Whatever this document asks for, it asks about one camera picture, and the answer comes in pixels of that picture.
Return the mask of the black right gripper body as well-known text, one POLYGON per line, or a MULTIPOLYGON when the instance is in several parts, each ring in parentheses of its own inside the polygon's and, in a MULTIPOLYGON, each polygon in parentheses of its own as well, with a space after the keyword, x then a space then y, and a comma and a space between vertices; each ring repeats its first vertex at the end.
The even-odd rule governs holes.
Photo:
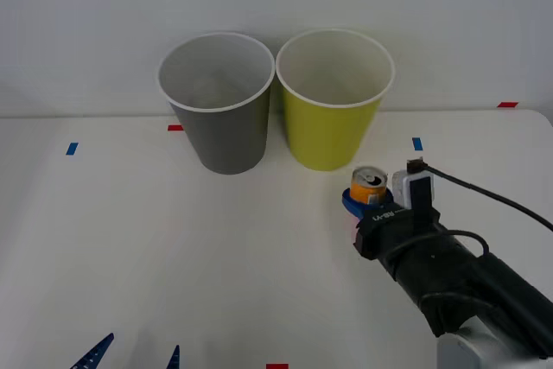
POLYGON ((367 210, 357 224, 354 247, 363 258, 381 259, 386 252, 409 239, 435 233, 440 217, 434 208, 423 213, 400 206, 367 210))

